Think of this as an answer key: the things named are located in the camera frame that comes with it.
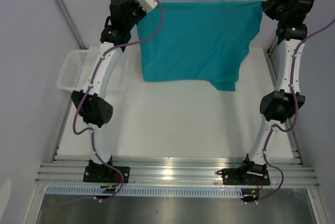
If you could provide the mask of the left aluminium frame post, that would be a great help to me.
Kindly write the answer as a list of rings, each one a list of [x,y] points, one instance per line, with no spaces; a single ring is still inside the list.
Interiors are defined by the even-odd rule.
[[[76,44],[78,45],[78,47],[81,49],[81,50],[84,50],[86,49],[86,46],[84,44],[84,41],[77,29],[77,26],[64,2],[64,0],[53,0],[57,9],[59,10],[62,18],[64,19],[65,21],[65,24],[69,30],[69,32],[71,33],[72,37],[74,38]]]

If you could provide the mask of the left side aluminium rail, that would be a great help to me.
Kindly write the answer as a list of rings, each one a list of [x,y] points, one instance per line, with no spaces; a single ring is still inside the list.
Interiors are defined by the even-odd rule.
[[[69,98],[67,106],[66,106],[65,113],[64,113],[64,115],[61,119],[61,122],[60,122],[61,124],[60,124],[59,130],[58,130],[58,133],[57,133],[57,136],[56,136],[56,139],[55,139],[55,143],[53,145],[53,149],[52,149],[51,154],[50,154],[50,163],[53,163],[54,157],[56,156],[56,154],[58,152],[59,145],[60,145],[61,140],[62,140],[63,132],[64,132],[64,129],[66,127],[66,122],[68,120],[68,116],[69,116],[69,113],[70,113],[70,110],[71,110],[71,106],[72,106],[72,100]]]

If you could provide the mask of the aluminium mounting rail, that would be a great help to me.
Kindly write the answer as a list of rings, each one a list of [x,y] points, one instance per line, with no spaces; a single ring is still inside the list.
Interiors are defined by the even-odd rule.
[[[241,159],[233,158],[153,158],[114,156],[115,166],[130,167],[130,185],[214,187],[222,185],[216,172],[237,168]],[[58,155],[52,162],[42,163],[35,182],[37,184],[82,184],[87,156]],[[301,165],[299,159],[279,160],[276,163],[284,173],[283,188],[319,188],[313,168]]]

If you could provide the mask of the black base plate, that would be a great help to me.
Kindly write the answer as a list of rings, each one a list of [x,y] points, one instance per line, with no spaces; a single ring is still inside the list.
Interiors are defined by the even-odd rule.
[[[224,185],[250,185],[250,186],[270,186],[269,173],[264,176],[248,174],[241,172],[241,168],[237,169],[222,169],[216,172],[220,175]]]
[[[130,175],[130,167],[128,166],[116,166],[124,176],[124,183],[128,183]],[[85,168],[83,182],[86,183],[121,183],[121,176],[114,170],[102,165],[98,165],[97,168],[87,166]]]

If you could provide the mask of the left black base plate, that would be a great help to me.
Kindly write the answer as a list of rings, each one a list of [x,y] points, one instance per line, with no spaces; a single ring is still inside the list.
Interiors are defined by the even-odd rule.
[[[116,166],[124,176],[124,183],[128,183],[130,175],[130,167],[128,166]],[[86,183],[121,183],[121,176],[114,170],[102,165],[98,165],[97,168],[87,166],[85,168],[83,182]]]

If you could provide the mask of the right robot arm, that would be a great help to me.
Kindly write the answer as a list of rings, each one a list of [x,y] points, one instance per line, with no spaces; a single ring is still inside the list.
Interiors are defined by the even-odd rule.
[[[262,3],[263,12],[276,20],[277,45],[280,53],[274,91],[264,96],[260,104],[261,127],[256,142],[241,164],[239,178],[245,184],[268,178],[268,152],[281,127],[288,119],[298,119],[298,110],[305,103],[299,87],[302,51],[307,39],[304,20],[314,0],[268,0]]]

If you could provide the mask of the right side aluminium rail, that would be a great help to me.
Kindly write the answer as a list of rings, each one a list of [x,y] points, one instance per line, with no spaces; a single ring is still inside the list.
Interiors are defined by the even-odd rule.
[[[274,61],[274,54],[270,53],[269,50],[265,51],[265,59],[266,59],[267,66],[269,68],[269,73],[270,73],[270,77],[272,80],[272,84],[273,86],[275,86],[276,81],[277,81],[277,67]],[[305,164],[301,157],[301,153],[298,148],[297,135],[296,135],[295,130],[291,130],[290,132],[286,132],[285,134],[290,143],[293,159],[296,160],[296,161],[292,161],[292,164],[305,167]]]

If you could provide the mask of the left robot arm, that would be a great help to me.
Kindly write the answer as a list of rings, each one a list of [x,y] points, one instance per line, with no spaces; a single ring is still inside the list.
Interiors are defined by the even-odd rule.
[[[114,175],[106,136],[114,108],[105,99],[107,86],[125,49],[133,45],[131,30],[156,7],[160,7],[159,0],[110,0],[110,15],[100,35],[94,67],[82,88],[71,94],[76,108],[72,130],[75,135],[90,134],[92,155],[88,167],[96,169],[95,176],[102,182]]]

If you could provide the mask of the teal t-shirt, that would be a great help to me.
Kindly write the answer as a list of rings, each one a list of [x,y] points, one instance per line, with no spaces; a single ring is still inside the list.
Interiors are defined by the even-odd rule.
[[[163,3],[137,27],[144,81],[207,81],[234,91],[262,13],[261,1]]]

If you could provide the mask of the white plastic basket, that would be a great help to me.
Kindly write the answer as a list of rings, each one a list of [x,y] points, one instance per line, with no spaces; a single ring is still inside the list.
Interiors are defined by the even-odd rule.
[[[72,92],[80,91],[93,71],[99,48],[90,47],[88,50],[74,50],[67,54],[57,78],[57,88]],[[129,65],[127,52],[117,62],[109,79],[107,91],[109,94],[120,94],[125,87]]]

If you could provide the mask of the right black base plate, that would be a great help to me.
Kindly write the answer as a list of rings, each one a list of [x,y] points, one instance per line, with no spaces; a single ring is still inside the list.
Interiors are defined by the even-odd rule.
[[[269,173],[264,176],[248,174],[241,172],[241,168],[237,169],[222,169],[216,172],[220,175],[224,185],[250,185],[250,186],[270,186]]]

